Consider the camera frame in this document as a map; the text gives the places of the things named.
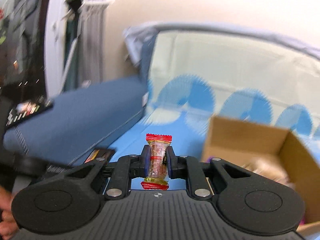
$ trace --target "sofa seam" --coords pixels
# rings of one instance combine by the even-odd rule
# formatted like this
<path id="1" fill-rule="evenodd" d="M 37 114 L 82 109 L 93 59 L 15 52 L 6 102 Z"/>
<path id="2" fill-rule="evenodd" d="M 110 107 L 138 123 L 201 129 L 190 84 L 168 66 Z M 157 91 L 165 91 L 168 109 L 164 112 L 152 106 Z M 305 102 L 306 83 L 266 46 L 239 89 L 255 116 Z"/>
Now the sofa seam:
<path id="1" fill-rule="evenodd" d="M 138 114 L 140 114 L 144 109 L 141 109 L 139 112 L 137 112 L 136 114 L 134 114 L 133 116 L 131 116 L 127 121 L 125 121 L 124 123 L 122 123 L 121 125 L 119 125 L 117 128 L 115 128 L 114 130 L 112 130 L 111 132 L 109 132 L 106 136 L 102 137 L 101 139 L 99 139 L 97 142 L 95 142 L 94 144 L 92 144 L 88 149 L 86 149 L 83 153 L 81 153 L 80 155 L 78 155 L 76 158 L 74 158 L 68 165 L 72 165 L 73 163 L 75 163 L 77 160 L 79 160 L 81 157 L 83 157 L 83 155 L 85 155 L 88 151 L 90 151 L 93 147 L 95 147 L 98 143 L 102 142 L 103 140 L 105 140 L 107 137 L 109 137 L 112 133 L 114 133 L 116 130 L 118 130 L 119 128 L 123 127 L 125 124 L 127 124 L 129 121 L 131 121 L 133 118 L 135 118 Z"/>
<path id="2" fill-rule="evenodd" d="M 19 142 L 20 146 L 22 147 L 23 153 L 24 153 L 25 155 L 27 155 L 28 152 L 29 152 L 28 145 L 27 145 L 27 143 L 26 143 L 25 138 L 24 138 L 23 135 L 22 135 L 21 130 L 20 130 L 18 127 L 15 128 L 15 133 L 16 133 L 18 142 Z"/>

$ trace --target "finger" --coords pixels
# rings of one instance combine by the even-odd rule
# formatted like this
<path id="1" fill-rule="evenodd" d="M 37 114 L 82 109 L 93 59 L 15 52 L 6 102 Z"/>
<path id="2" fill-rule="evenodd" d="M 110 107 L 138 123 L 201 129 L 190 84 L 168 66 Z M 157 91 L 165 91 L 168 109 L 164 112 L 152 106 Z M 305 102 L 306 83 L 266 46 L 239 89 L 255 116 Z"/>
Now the finger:
<path id="1" fill-rule="evenodd" d="M 0 187 L 0 209 L 11 211 L 12 195 L 3 187 Z"/>
<path id="2" fill-rule="evenodd" d="M 15 222 L 12 213 L 7 210 L 2 212 L 2 220 L 7 222 Z"/>
<path id="3" fill-rule="evenodd" d="M 13 237 L 13 235 L 11 236 L 11 235 L 9 235 L 9 236 L 3 236 L 2 237 L 2 239 L 3 240 L 9 240 L 9 239 L 11 239 Z"/>
<path id="4" fill-rule="evenodd" d="M 18 226 L 16 223 L 10 223 L 7 221 L 3 221 L 0 223 L 0 235 L 7 236 L 11 235 L 18 230 Z"/>
<path id="5" fill-rule="evenodd" d="M 12 234 L 10 234 L 10 235 L 2 236 L 2 239 L 3 239 L 3 240 L 9 240 L 9 239 L 11 239 L 12 237 L 14 237 L 14 235 L 15 235 L 16 233 L 17 233 L 17 231 L 14 232 L 14 233 L 12 233 Z"/>

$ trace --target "silver rivet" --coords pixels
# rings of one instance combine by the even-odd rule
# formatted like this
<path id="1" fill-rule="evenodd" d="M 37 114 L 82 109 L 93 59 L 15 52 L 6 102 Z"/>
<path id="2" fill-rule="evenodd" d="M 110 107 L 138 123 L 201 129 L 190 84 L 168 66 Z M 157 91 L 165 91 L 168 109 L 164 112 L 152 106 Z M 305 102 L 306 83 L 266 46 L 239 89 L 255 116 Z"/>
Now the silver rivet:
<path id="1" fill-rule="evenodd" d="M 119 197 L 122 194 L 122 190 L 118 188 L 111 188 L 108 189 L 106 193 L 110 197 Z"/>
<path id="2" fill-rule="evenodd" d="M 205 189 L 205 188 L 200 188 L 200 189 L 197 189 L 195 191 L 195 194 L 198 196 L 198 197 L 207 197 L 210 195 L 210 191 Z"/>

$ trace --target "wrapped candy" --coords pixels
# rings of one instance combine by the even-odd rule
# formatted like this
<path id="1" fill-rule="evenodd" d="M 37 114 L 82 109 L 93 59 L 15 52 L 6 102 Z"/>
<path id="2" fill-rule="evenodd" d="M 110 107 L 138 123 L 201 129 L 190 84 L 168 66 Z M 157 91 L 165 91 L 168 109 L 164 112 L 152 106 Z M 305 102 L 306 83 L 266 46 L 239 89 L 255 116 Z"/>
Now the wrapped candy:
<path id="1" fill-rule="evenodd" d="M 165 150 L 172 142 L 172 136 L 147 133 L 146 140 L 151 147 L 150 168 L 148 177 L 141 185 L 144 189 L 167 190 L 169 186 L 166 179 L 168 171 Z"/>

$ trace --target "cardboard box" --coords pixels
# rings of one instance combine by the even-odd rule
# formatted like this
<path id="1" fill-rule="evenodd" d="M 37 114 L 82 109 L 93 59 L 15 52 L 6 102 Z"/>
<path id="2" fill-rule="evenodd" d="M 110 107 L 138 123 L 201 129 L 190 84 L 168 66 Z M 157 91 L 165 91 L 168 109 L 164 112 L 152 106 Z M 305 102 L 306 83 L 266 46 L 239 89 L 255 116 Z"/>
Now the cardboard box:
<path id="1" fill-rule="evenodd" d="M 257 156 L 281 165 L 303 198 L 306 224 L 297 231 L 303 236 L 320 232 L 320 168 L 298 138 L 286 129 L 211 118 L 202 162 L 219 157 L 243 166 Z"/>

